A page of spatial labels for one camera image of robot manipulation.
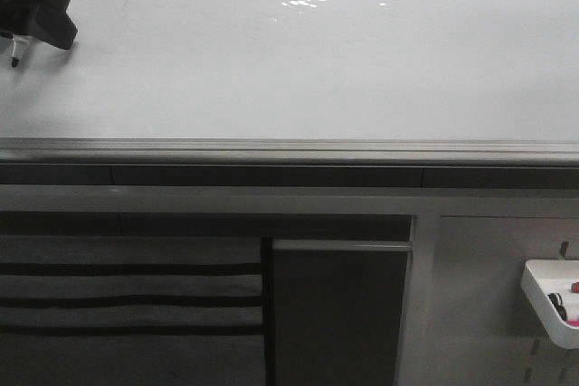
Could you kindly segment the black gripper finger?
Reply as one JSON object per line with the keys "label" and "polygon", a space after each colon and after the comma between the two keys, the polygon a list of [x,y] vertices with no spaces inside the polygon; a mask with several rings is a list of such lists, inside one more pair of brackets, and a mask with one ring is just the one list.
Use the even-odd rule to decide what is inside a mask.
{"label": "black gripper finger", "polygon": [[1,0],[1,35],[31,36],[69,50],[77,27],[67,14],[71,0]]}

